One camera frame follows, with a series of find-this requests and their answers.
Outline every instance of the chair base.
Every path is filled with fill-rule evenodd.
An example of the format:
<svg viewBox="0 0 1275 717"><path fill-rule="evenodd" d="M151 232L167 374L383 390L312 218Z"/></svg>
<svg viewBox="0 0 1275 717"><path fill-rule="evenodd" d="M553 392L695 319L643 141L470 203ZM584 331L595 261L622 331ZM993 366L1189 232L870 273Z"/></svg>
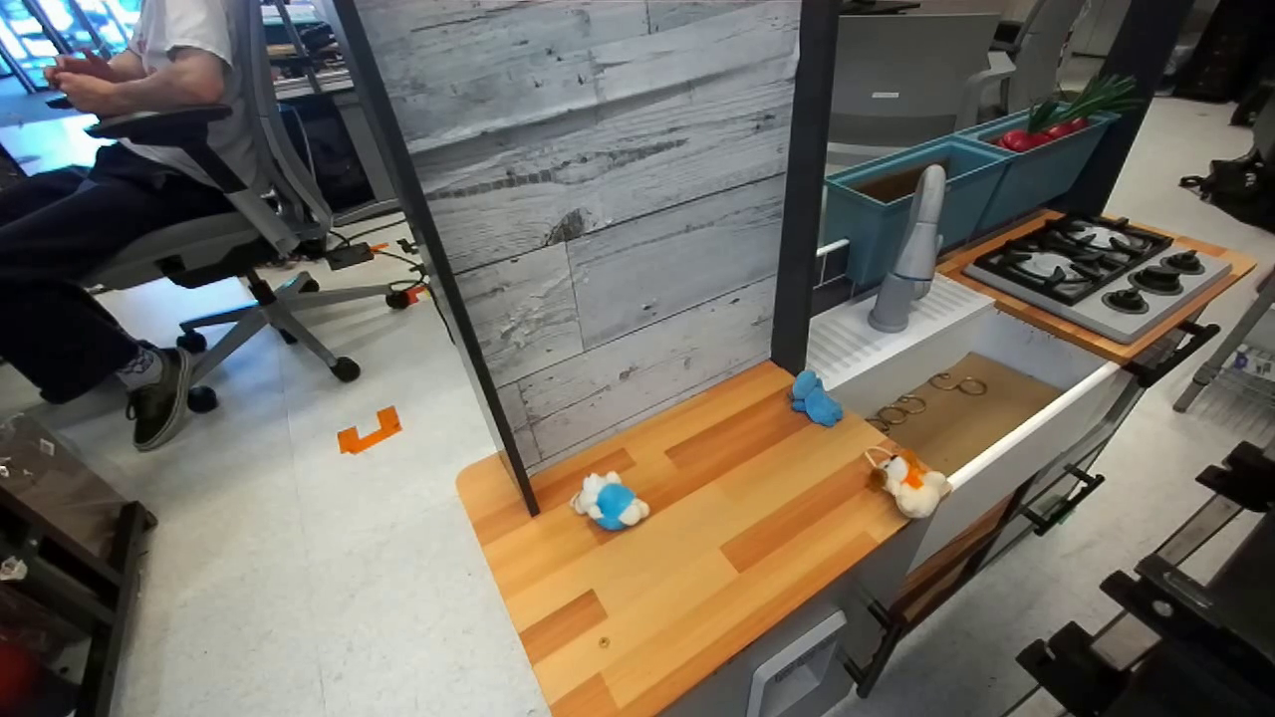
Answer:
<svg viewBox="0 0 1275 717"><path fill-rule="evenodd" d="M300 310L336 306L336 301L357 301L357 298L388 298L402 295L402 281L388 286L341 286L341 290L319 290L319 281L304 272L286 286L266 286L260 273L242 273L256 301L198 314L181 323L181 347L198 354L193 374L193 408L215 408L215 392L205 386L213 370L219 370L242 341L250 341L260 331L279 331L286 341L308 347L337 380L356 380L361 370L357 363L336 354L308 323L300 323ZM228 326L231 331L207 347L198 335L205 326Z"/></svg>

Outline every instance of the office chair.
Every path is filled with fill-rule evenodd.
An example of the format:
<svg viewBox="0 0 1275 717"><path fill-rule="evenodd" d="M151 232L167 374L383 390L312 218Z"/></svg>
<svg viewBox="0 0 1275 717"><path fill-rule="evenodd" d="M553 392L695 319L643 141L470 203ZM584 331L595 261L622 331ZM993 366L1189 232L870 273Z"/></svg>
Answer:
<svg viewBox="0 0 1275 717"><path fill-rule="evenodd" d="M916 141L978 118L996 17L841 17L833 141Z"/></svg>
<svg viewBox="0 0 1275 717"><path fill-rule="evenodd" d="M242 111L260 159L250 188L207 147L207 123L225 118L228 108L125 114L89 126L89 134L96 140L182 147L231 203L231 211L225 215L198 215L142 234L89 277L90 290L125 290L151 277L173 277L181 286L207 286L225 277L246 281L256 301L182 323L181 347L198 354L193 374L193 408L215 406L215 390L205 386L207 374L266 326L279 331L286 341L300 341L312 354L319 354L337 380L356 380L357 363L336 354L319 335L312 335L300 323L300 310L375 295L392 298L392 306L408 306L402 281L319 290L319 281L308 272L300 272L286 286L272 286L260 273L260 265L279 265L296 257L304 242L325 237L336 215L321 191L315 188L308 163L296 153L291 134L279 118L260 2L236 2L236 27L236 84L242 84ZM215 347L207 347L198 331L225 323L231 331Z"/></svg>

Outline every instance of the man sitting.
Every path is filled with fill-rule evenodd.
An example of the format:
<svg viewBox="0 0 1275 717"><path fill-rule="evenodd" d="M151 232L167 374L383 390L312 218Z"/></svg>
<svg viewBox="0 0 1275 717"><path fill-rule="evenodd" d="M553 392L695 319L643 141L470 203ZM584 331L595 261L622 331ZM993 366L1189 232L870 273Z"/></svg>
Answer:
<svg viewBox="0 0 1275 717"><path fill-rule="evenodd" d="M51 84L104 118L181 108L236 108L207 126L213 149L250 183L246 126L231 68L236 0L146 0L133 53L58 58ZM80 277L129 242L228 211L225 191L181 147L110 141L90 171L31 173L0 196L0 358L51 400L104 378L129 390L133 436L154 450L186 420L193 358L133 339Z"/></svg>

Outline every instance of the butcher block counter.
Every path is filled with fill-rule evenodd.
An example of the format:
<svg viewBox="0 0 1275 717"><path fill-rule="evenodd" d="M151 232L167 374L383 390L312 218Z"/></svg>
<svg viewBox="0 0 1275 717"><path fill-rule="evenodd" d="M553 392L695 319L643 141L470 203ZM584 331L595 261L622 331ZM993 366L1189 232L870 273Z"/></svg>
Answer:
<svg viewBox="0 0 1275 717"><path fill-rule="evenodd" d="M882 428L793 412L790 374L753 366L533 476L525 516L499 457L458 495L553 711L663 711L906 529L863 450ZM618 471L651 505L630 532L571 508Z"/></svg>

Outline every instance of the chair wheel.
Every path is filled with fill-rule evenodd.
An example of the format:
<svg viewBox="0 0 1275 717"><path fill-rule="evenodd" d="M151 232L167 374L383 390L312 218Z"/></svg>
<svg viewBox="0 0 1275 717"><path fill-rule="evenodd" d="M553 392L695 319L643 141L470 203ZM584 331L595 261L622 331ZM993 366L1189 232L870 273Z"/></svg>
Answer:
<svg viewBox="0 0 1275 717"><path fill-rule="evenodd" d="M207 349L207 339L205 339L198 331L182 331L182 335L177 339L177 347L186 349L186 354L205 354L205 349Z"/></svg>
<svg viewBox="0 0 1275 717"><path fill-rule="evenodd" d="M337 380L357 380L361 366L349 363L349 358L336 358L336 363L329 363L329 374L336 374Z"/></svg>
<svg viewBox="0 0 1275 717"><path fill-rule="evenodd" d="M197 386L197 390L186 392L186 406L193 406L193 412L213 412L213 408L219 406L219 396L215 396L213 386Z"/></svg>
<svg viewBox="0 0 1275 717"><path fill-rule="evenodd" d="M409 306L409 290L388 290L388 306L392 310L408 310Z"/></svg>

